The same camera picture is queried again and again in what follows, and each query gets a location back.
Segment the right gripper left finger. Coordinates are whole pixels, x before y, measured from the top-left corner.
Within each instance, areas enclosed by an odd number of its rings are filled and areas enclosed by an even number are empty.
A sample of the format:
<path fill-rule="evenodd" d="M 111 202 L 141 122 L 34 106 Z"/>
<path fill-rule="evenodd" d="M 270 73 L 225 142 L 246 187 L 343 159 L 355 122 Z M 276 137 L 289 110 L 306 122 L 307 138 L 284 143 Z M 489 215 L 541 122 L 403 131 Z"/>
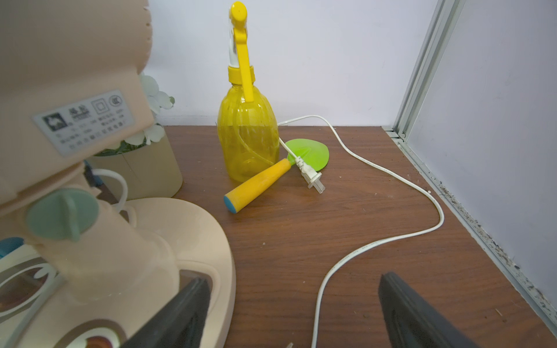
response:
<path fill-rule="evenodd" d="M 194 278 L 123 346 L 199 347 L 209 304 L 207 280 Z"/>

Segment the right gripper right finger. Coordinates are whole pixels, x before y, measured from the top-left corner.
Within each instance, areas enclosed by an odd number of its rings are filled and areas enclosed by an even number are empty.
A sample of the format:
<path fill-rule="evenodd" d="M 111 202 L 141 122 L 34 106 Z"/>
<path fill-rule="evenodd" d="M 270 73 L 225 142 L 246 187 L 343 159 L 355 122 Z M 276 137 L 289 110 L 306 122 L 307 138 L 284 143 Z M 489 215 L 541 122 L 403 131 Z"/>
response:
<path fill-rule="evenodd" d="M 392 347 L 476 347 L 394 272 L 383 274 L 378 290 Z"/>

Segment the large beige desk fan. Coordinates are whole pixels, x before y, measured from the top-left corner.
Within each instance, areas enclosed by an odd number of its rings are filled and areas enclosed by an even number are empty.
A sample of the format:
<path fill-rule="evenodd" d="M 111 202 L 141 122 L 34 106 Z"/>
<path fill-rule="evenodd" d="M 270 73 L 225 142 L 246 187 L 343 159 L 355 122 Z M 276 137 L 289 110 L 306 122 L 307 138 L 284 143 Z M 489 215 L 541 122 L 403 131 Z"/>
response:
<path fill-rule="evenodd" d="M 99 198 L 88 157 L 155 123 L 139 80 L 147 1 L 1 3 L 1 237 L 36 257 L 1 269 L 1 346 L 124 347 L 194 278 L 199 347 L 223 347 L 236 274 L 226 235 L 173 198 Z"/>

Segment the white flower beige pot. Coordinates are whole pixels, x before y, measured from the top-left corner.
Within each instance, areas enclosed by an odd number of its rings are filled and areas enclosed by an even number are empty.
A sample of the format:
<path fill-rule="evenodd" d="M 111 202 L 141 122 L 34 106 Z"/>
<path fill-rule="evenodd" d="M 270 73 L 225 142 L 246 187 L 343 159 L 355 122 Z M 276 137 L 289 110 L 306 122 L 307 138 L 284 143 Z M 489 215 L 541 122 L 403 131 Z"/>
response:
<path fill-rule="evenodd" d="M 128 199 L 173 197 L 183 176 L 164 127 L 155 123 L 88 158 L 94 169 L 114 171 L 125 179 Z"/>

